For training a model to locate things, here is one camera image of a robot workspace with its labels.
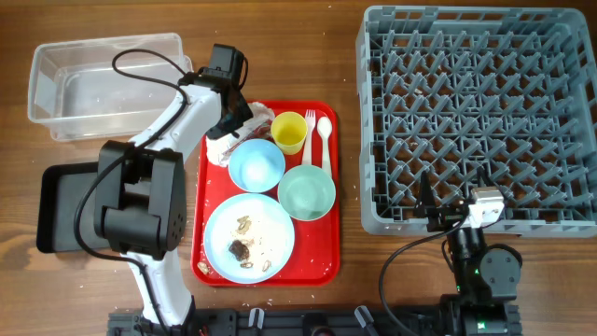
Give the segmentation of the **light blue bowl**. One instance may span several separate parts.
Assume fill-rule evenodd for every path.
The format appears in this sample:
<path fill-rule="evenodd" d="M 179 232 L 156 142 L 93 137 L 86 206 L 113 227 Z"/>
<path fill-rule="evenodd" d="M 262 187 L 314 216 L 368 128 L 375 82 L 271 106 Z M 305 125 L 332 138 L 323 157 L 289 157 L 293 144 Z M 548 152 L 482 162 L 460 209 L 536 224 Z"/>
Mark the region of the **light blue bowl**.
<path fill-rule="evenodd" d="M 285 173 L 285 156 L 273 142 L 251 139 L 231 154 L 229 177 L 243 191 L 262 193 L 278 185 Z"/>

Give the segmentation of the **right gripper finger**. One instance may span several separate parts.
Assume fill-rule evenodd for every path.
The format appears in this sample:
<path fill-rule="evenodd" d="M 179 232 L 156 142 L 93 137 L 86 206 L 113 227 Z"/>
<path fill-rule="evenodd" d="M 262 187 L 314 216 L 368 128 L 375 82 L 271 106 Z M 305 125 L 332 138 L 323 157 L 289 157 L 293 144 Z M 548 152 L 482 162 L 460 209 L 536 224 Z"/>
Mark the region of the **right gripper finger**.
<path fill-rule="evenodd" d="M 479 166 L 476 170 L 477 186 L 479 188 L 493 187 L 494 183 L 489 178 L 483 166 Z"/>
<path fill-rule="evenodd" d="M 426 171 L 420 175 L 419 194 L 414 207 L 416 217 L 434 217 L 437 212 L 434 194 Z"/>

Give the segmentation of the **mint green bowl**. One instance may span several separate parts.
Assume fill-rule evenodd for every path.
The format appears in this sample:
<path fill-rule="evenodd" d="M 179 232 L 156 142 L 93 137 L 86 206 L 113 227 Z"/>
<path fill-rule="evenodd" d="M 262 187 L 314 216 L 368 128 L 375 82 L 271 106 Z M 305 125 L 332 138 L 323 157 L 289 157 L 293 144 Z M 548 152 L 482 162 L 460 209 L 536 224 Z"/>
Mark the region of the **mint green bowl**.
<path fill-rule="evenodd" d="M 336 201 L 336 186 L 322 168 L 299 165 L 287 171 L 279 182 L 277 198 L 292 218 L 314 221 L 324 217 Z"/>

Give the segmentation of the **white napkin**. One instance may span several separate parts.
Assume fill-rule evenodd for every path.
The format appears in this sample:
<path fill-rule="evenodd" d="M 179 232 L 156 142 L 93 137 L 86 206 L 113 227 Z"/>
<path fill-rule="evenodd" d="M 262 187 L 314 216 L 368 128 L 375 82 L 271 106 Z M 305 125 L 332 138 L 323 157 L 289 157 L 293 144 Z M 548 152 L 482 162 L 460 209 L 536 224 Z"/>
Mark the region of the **white napkin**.
<path fill-rule="evenodd" d="M 268 108 L 260 102 L 249 103 L 248 106 L 254 114 L 254 121 L 262 121 L 269 119 L 271 120 L 271 123 L 273 122 L 275 115 L 272 109 Z M 223 155 L 223 152 L 226 150 L 228 144 L 227 136 L 228 135 L 218 140 L 206 140 L 206 156 L 211 164 L 220 167 L 227 167 L 229 165 L 229 159 L 231 155 L 228 158 L 226 158 Z"/>

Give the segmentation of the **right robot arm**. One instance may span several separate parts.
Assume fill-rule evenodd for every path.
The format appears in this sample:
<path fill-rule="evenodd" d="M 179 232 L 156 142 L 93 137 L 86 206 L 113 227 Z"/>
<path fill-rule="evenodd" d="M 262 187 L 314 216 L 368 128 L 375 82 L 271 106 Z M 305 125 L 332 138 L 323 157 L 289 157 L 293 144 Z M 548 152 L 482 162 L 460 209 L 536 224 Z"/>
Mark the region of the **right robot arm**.
<path fill-rule="evenodd" d="M 457 293 L 440 298 L 433 323 L 437 335 L 513 335 L 519 319 L 510 303 L 517 298 L 521 254 L 503 245 L 488 245 L 484 229 L 499 221 L 505 199 L 479 170 L 480 185 L 456 205 L 436 205 L 427 173 L 421 173 L 415 214 L 427 230 L 444 238 Z"/>

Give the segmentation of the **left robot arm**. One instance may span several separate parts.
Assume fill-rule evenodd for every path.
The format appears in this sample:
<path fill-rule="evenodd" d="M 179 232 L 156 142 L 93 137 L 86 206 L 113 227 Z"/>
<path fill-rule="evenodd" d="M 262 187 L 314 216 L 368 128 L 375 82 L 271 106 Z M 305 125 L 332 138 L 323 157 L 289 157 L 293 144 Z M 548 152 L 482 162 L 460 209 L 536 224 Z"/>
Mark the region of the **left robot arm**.
<path fill-rule="evenodd" d="M 143 332 L 179 333 L 195 308 L 177 253 L 186 225 L 184 164 L 203 137 L 217 140 L 252 118 L 244 80 L 241 71 L 220 67 L 186 73 L 147 129 L 100 151 L 94 229 L 113 250 L 110 258 L 133 271 L 144 301 Z"/>

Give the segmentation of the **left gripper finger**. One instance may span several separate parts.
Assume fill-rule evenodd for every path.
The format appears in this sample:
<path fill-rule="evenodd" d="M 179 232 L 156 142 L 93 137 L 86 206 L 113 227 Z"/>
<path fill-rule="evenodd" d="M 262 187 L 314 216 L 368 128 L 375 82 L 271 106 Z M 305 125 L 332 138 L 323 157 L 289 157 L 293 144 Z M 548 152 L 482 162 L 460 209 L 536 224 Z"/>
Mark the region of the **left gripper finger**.
<path fill-rule="evenodd" d="M 211 127 L 206 133 L 205 136 L 211 140 L 218 140 L 230 133 L 233 133 L 233 129 L 226 123 L 218 123 L 216 126 Z"/>
<path fill-rule="evenodd" d="M 236 139 L 245 138 L 250 132 L 254 130 L 254 114 L 251 110 L 244 113 L 240 119 L 239 128 L 236 129 L 232 135 Z"/>

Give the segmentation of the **yellow plastic cup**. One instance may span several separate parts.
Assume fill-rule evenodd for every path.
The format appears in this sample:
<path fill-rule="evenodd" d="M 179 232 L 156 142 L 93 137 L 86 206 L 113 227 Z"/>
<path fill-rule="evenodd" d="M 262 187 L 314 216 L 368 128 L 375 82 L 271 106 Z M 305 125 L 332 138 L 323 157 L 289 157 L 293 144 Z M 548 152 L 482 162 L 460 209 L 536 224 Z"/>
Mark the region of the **yellow plastic cup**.
<path fill-rule="evenodd" d="M 271 124 L 271 136 L 274 143 L 285 155 L 295 155 L 300 152 L 307 131 L 305 118 L 293 111 L 278 114 Z"/>

